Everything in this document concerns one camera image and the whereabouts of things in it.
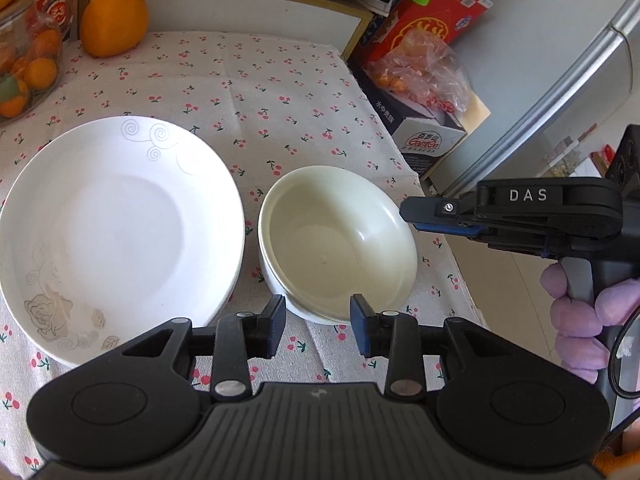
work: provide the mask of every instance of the screw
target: screw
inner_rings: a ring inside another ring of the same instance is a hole
[[[240,381],[231,379],[228,381],[220,381],[216,384],[213,390],[223,397],[237,397],[244,393],[246,386],[244,386]]]
[[[396,395],[412,397],[422,391],[422,386],[411,379],[399,379],[391,383],[390,389]]]

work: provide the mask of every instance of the cable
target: cable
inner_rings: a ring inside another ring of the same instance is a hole
[[[616,371],[615,371],[615,364],[616,364],[616,358],[618,355],[618,349],[620,348],[620,345],[622,344],[622,340],[624,339],[626,333],[631,328],[631,326],[636,321],[636,319],[638,319],[638,317],[640,317],[640,305],[636,307],[631,317],[629,317],[629,319],[626,320],[626,323],[622,326],[622,329],[620,330],[620,333],[616,337],[616,340],[614,341],[613,346],[609,353],[609,363],[607,364],[607,377],[609,378],[609,384],[611,386],[611,389],[613,389],[614,393],[617,396],[619,396],[621,399],[627,399],[627,400],[640,399],[640,391],[630,392],[628,390],[625,390],[618,384],[618,381],[616,380]],[[625,420],[620,422],[620,424],[618,424],[613,430],[609,432],[609,434],[604,438],[604,441],[602,442],[600,449],[606,448],[613,440],[619,437],[620,434],[622,434],[622,432],[625,431],[626,428],[628,428],[639,417],[640,417],[640,409],[633,410],[633,412],[627,418],[625,418]]]
[[[618,384],[618,381],[616,380],[616,371],[615,371],[616,358],[618,355],[618,350],[620,349],[620,345],[622,344],[622,340],[624,339],[626,333],[629,331],[629,329],[631,328],[633,323],[636,321],[636,319],[638,319],[639,316],[640,316],[640,305],[636,307],[631,317],[629,317],[629,319],[626,320],[626,323],[622,326],[622,329],[620,330],[620,333],[616,337],[616,340],[613,343],[613,346],[609,354],[609,363],[607,365],[607,375],[609,377],[609,384],[611,385],[611,388],[613,389],[614,393],[617,396],[619,396],[621,399],[628,399],[628,400],[640,399],[640,391],[630,392],[628,390],[625,390],[620,386],[620,384]]]

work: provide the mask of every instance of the tablecloth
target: tablecloth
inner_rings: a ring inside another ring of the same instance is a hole
[[[153,33],[136,49],[106,60],[70,44],[64,71],[59,86],[33,112],[0,126],[0,199],[31,157],[79,124],[133,114],[184,127],[225,161],[244,204],[244,261],[223,314],[258,312],[270,298],[258,263],[256,224],[265,193],[283,174],[327,164],[366,177],[396,203],[422,193],[333,47],[224,32]],[[421,324],[442,325],[453,315],[478,322],[444,237],[415,232],[415,240],[418,277],[398,308]],[[437,358],[425,357],[425,366],[429,388],[438,389]],[[251,360],[250,370],[256,386],[273,380],[382,385],[386,360],[361,357],[349,326],[316,325],[287,313],[277,356]],[[0,460],[28,476],[43,462],[26,428],[28,402],[65,367],[28,341],[3,302],[0,372]],[[199,360],[193,385],[209,383],[210,360]]]

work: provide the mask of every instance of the white plate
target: white plate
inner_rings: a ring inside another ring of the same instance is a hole
[[[220,158],[164,121],[83,124],[22,170],[0,288],[41,350],[80,365],[176,316],[207,324],[238,278],[244,214]]]

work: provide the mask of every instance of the cardboard box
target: cardboard box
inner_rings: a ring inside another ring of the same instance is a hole
[[[409,167],[427,176],[468,135],[460,121],[441,110],[424,106],[378,88],[359,67],[351,71]]]
[[[376,16],[371,20],[352,58],[363,67],[379,60],[414,27],[450,43],[492,5],[490,0],[430,0],[423,7],[411,0],[398,0],[388,17]]]

